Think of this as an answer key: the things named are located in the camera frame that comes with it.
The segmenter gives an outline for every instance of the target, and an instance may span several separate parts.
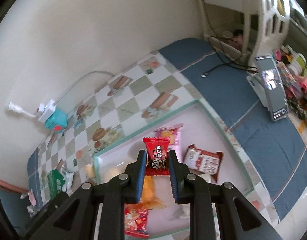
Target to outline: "green box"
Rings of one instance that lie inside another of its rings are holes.
[[[48,186],[50,191],[50,199],[54,199],[60,191],[62,186],[65,184],[64,177],[58,170],[50,171],[47,175]]]

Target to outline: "metal screw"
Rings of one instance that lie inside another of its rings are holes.
[[[128,179],[128,174],[121,173],[121,174],[119,175],[119,179],[121,179],[121,180]]]
[[[223,186],[224,186],[225,188],[227,188],[227,189],[232,189],[232,188],[233,188],[233,184],[232,184],[231,182],[225,182],[225,183],[223,184]]]
[[[84,184],[82,184],[82,189],[90,189],[91,188],[91,184],[89,182],[85,182]]]
[[[187,175],[187,179],[188,180],[195,180],[196,179],[196,175],[194,175],[193,173],[190,173]]]

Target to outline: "red candy wrapper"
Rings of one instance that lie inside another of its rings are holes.
[[[147,176],[169,175],[168,145],[169,137],[143,138],[148,153]]]
[[[184,159],[189,169],[194,169],[202,173],[208,173],[218,183],[218,170],[223,157],[223,152],[211,153],[190,145]]]
[[[149,238],[146,230],[148,209],[140,204],[125,204],[125,234]]]
[[[182,152],[180,148],[180,129],[183,127],[183,123],[175,124],[173,126],[161,127],[155,130],[158,137],[169,137],[170,143],[168,146],[168,151],[175,150],[178,162],[182,163]]]

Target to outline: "checkered tablecloth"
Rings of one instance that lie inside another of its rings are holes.
[[[43,203],[50,199],[46,174],[61,159],[65,168],[74,172],[71,187],[74,191],[86,181],[84,166],[93,162],[94,155],[107,151],[121,139],[193,101],[206,109],[242,160],[254,187],[248,192],[247,199],[256,203],[261,214],[276,225],[275,207],[243,148],[196,88],[158,52],[135,62],[79,103],[68,114],[65,131],[50,134],[39,145],[38,171]],[[174,237],[184,239],[187,236],[188,232],[185,232]]]

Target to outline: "white wall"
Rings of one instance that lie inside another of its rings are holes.
[[[34,112],[92,70],[118,73],[146,53],[200,37],[197,0],[17,0],[0,25],[0,179],[27,187],[27,160],[42,124],[5,111]],[[61,103],[70,111],[109,78],[93,74]]]

